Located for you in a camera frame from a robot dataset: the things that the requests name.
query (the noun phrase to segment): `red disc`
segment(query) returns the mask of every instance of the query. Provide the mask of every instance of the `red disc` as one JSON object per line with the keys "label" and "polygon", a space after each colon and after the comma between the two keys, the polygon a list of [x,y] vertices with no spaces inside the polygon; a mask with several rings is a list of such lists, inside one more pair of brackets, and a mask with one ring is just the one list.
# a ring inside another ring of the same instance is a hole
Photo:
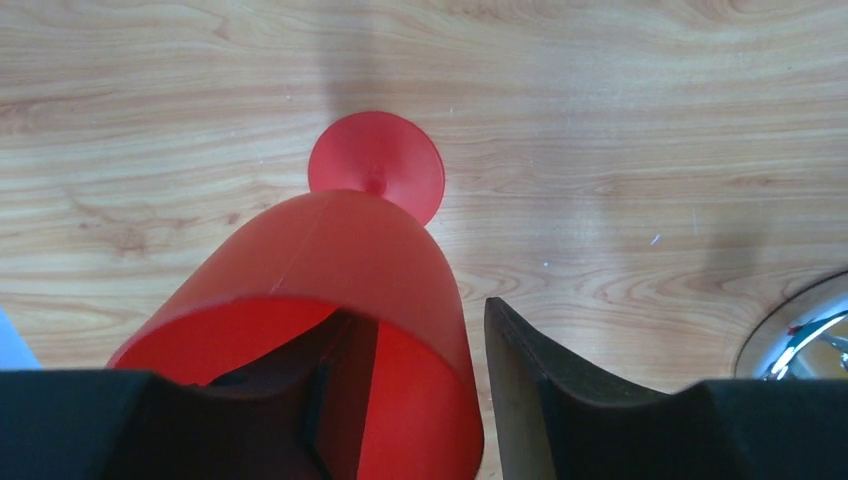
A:
{"label": "red disc", "polygon": [[309,189],[348,189],[389,200],[426,225],[445,193],[445,167],[430,137],[386,112],[330,125],[309,158]]}

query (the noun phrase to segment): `wood grain surface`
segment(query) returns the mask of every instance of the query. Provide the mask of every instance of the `wood grain surface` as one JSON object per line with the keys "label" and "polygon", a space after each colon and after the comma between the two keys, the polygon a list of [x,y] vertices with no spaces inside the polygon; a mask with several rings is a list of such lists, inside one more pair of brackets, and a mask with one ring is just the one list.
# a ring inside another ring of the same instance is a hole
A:
{"label": "wood grain surface", "polygon": [[673,391],[848,263],[846,26],[841,0],[2,0],[0,305],[47,367],[103,365],[307,190],[330,122],[397,113],[445,160],[428,228],[496,478],[484,298]]}

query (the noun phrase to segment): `blue object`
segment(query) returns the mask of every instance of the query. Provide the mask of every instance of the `blue object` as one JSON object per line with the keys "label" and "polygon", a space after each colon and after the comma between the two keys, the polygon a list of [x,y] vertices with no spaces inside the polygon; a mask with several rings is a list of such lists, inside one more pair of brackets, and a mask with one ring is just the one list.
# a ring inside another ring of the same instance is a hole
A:
{"label": "blue object", "polygon": [[32,370],[41,365],[12,322],[0,310],[0,370]]}

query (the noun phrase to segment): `wooden table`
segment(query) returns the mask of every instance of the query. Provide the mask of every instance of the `wooden table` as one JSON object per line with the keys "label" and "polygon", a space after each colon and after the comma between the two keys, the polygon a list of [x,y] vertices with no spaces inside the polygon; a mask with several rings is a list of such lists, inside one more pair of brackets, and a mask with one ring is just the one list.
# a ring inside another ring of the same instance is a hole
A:
{"label": "wooden table", "polygon": [[428,228],[497,477],[486,297],[675,390],[848,263],[846,25],[838,0],[2,2],[0,305],[45,366],[102,365],[307,190],[333,120],[397,113],[445,160]]}

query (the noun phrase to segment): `wooden tabletop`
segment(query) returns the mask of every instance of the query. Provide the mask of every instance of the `wooden tabletop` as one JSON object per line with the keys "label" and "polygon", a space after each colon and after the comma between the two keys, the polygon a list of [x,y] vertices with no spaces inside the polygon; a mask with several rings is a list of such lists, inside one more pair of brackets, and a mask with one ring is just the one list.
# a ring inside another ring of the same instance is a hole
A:
{"label": "wooden tabletop", "polygon": [[2,2],[0,306],[45,366],[103,365],[307,191],[333,120],[396,113],[445,161],[428,229],[498,477],[486,297],[672,391],[848,264],[846,25],[839,0]]}

